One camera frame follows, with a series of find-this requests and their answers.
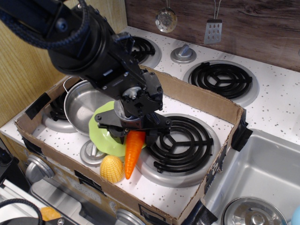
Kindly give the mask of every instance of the hanging ladle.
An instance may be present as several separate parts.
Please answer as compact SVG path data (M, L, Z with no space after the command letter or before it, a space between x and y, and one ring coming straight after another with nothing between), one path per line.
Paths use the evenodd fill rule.
M171 0L167 0L167 7L161 9L155 17L157 28L164 33L170 33L177 25L177 16L170 8Z

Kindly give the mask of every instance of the black cable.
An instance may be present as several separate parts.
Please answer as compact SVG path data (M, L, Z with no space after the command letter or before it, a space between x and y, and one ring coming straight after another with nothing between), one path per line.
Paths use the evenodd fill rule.
M49 42L36 37L34 32L32 32L27 27L22 25L11 15L1 10L0 10L0 19L9 29L11 29L12 32L14 32L19 38L21 38L25 42L42 49L48 49L48 50L57 49L62 46L69 45L79 41L82 35L85 34L87 29L89 28L90 17L89 17L88 6L84 0L78 0L78 1L82 7L82 12L83 12L82 24L74 34L60 41Z
M30 206L31 208L34 209L35 212L37 212L37 215L38 215L38 225L42 225L43 224L43 217L42 217L42 213L41 211L39 210L39 208L29 202L28 200L26 199L21 199L21 198L13 198L13 199L8 199L8 200L5 200L3 202L0 202L0 208L6 206L6 205L10 205L10 204L13 204L13 203L22 203L22 204L25 204L25 205L28 205Z

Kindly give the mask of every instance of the hanging spatula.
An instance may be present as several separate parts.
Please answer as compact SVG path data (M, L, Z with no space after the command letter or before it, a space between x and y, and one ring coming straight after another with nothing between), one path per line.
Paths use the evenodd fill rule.
M221 41L221 33L222 33L222 20L218 20L218 14L220 9L220 3L216 11L216 0L214 6L214 18L209 19L206 23L206 30L204 36L204 44L214 44L219 43Z

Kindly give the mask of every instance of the orange carrot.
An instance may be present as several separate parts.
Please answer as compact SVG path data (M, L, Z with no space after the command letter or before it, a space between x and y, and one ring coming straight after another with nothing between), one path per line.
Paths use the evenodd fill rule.
M146 132L131 130L126 138L125 177L128 180L135 168L145 142Z

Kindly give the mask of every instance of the white stovetop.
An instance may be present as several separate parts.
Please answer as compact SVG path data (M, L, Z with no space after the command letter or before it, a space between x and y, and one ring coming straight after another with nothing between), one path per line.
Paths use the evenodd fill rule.
M132 27L127 27L124 31L128 31L133 36L145 37L157 43L162 51L162 59L155 69L169 73L179 79L182 79L186 71L192 66L208 60L228 60L248 68L256 76L260 88L257 99L245 107L247 109L246 122L249 123L248 128L260 129L299 144L300 122L298 121L300 119L300 98L298 97L298 92L300 73ZM195 50L197 59L185 65L171 61L170 54L172 50L182 47L184 44L188 44L190 48ZM232 128L232 124L210 116L200 110L191 108L168 96L164 96L164 109L160 113L184 113L198 117L212 127L221 144L225 142ZM24 145L13 122L19 116L20 115L17 115L9 123L4 125L0 131L4 135ZM43 125L40 125L33 135L79 162L81 162L79 156L80 148L89 140L88 137L82 136L79 133L65 134L62 136L61 133L54 132L45 128ZM96 173L99 173L99 167L90 168ZM182 212L197 188L197 186L189 188L168 188L159 186L144 178L137 170L134 171L130 180L124 179L116 185L138 197L145 203L154 205L174 217L177 217Z

